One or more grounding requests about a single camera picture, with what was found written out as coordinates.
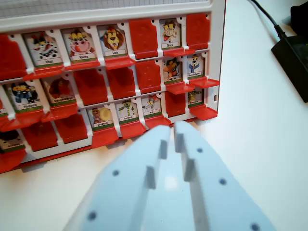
black device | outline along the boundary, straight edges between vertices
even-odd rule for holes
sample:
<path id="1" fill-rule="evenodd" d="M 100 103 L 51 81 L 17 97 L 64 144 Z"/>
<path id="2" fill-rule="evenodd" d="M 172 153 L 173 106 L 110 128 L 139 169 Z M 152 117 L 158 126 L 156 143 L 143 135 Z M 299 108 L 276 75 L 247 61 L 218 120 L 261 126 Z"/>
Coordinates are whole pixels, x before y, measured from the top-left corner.
<path id="1" fill-rule="evenodd" d="M 280 41 L 271 49 L 281 67 L 305 103 L 308 102 L 308 39 L 304 36 L 287 37 L 275 20 L 251 0 L 274 24 Z"/>

